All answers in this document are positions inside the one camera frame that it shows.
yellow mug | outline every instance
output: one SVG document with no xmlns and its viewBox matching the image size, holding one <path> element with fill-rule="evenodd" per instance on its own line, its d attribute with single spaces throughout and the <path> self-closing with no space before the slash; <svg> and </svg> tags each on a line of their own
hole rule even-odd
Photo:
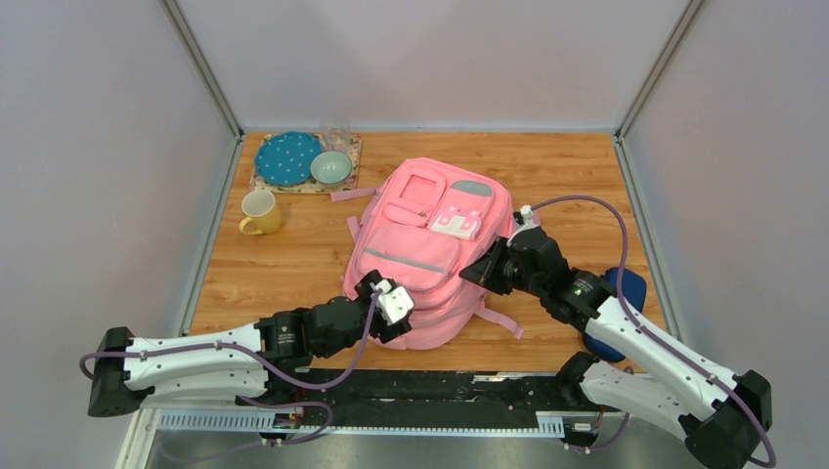
<svg viewBox="0 0 829 469">
<path fill-rule="evenodd" d="M 275 233 L 283 224 L 283 216 L 277 205 L 274 194 L 265 189 L 258 189 L 246 195 L 241 200 L 241 211 L 247 217 L 239 223 L 239 231 L 243 235 L 264 235 Z M 246 231 L 244 227 L 253 222 L 254 231 Z"/>
</svg>

backpack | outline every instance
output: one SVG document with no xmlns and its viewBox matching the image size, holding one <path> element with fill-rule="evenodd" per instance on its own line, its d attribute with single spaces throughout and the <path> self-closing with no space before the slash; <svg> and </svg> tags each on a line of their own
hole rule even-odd
<svg viewBox="0 0 829 469">
<path fill-rule="evenodd" d="M 353 298 L 354 285 L 377 269 L 414 299 L 412 330 L 380 345 L 433 349 L 458 335 L 474 315 L 521 338 L 524 330 L 514 320 L 484 306 L 485 288 L 458 276 L 496 236 L 509 237 L 514 230 L 512 200 L 502 185 L 447 163 L 415 158 L 404 161 L 376 189 L 338 192 L 331 198 L 372 192 L 360 221 L 348 220 L 355 248 L 343 289 Z"/>
</svg>

backpack strap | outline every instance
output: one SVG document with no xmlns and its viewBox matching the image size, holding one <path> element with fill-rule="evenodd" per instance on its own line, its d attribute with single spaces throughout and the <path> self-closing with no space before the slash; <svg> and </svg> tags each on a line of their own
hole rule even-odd
<svg viewBox="0 0 829 469">
<path fill-rule="evenodd" d="M 352 198 L 374 195 L 375 192 L 377 192 L 377 186 L 374 186 L 373 188 L 352 189 L 351 191 L 332 192 L 331 200 L 335 202 L 340 200 L 351 200 Z"/>
<path fill-rule="evenodd" d="M 357 243 L 357 237 L 360 235 L 360 222 L 357 217 L 348 217 L 345 221 L 348 224 L 348 233 L 351 234 L 351 240 Z"/>
<path fill-rule="evenodd" d="M 515 322 L 501 313 L 492 311 L 489 308 L 481 308 L 475 312 L 475 315 L 484 320 L 488 320 L 489 322 L 506 327 L 510 332 L 512 332 L 512 336 L 516 339 L 520 339 L 524 335 L 524 328 L 518 325 L 518 322 Z"/>
</svg>

white wall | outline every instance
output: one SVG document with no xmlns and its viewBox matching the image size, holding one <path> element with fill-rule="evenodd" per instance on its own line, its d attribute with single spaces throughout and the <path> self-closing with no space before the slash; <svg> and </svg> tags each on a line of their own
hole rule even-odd
<svg viewBox="0 0 829 469">
<path fill-rule="evenodd" d="M 709 2 L 629 139 L 682 337 L 771 381 L 787 469 L 829 459 L 827 22 Z"/>
<path fill-rule="evenodd" d="M 77 360 L 174 332 L 231 149 L 158 2 L 0 3 L 0 467 L 112 467 Z"/>
<path fill-rule="evenodd" d="M 181 0 L 243 127 L 616 128 L 686 0 Z"/>
</svg>

floral placemat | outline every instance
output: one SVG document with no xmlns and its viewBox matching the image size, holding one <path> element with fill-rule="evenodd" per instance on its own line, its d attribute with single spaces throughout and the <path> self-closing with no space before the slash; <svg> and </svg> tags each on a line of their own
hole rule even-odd
<svg viewBox="0 0 829 469">
<path fill-rule="evenodd" d="M 259 144 L 261 147 L 262 144 L 267 142 L 271 137 L 279 135 L 279 134 L 268 134 L 262 139 L 262 143 Z M 320 134 L 312 134 L 314 137 L 320 139 Z M 357 187 L 357 171 L 360 168 L 360 153 L 363 150 L 363 139 L 360 136 L 353 135 L 351 136 L 351 149 L 348 151 L 348 157 L 351 159 L 351 174 L 345 178 L 340 184 L 336 186 L 329 186 L 323 185 L 317 182 L 313 177 L 308 178 L 302 184 L 297 184 L 295 186 L 276 186 L 273 184 L 268 183 L 265 181 L 262 176 L 260 176 L 256 172 L 256 165 L 253 165 L 253 174 L 250 175 L 250 189 L 253 191 L 255 189 L 267 189 L 271 192 L 298 192 L 298 193 L 328 193 L 328 192 L 340 192 L 340 191 L 351 191 L 352 189 Z"/>
</svg>

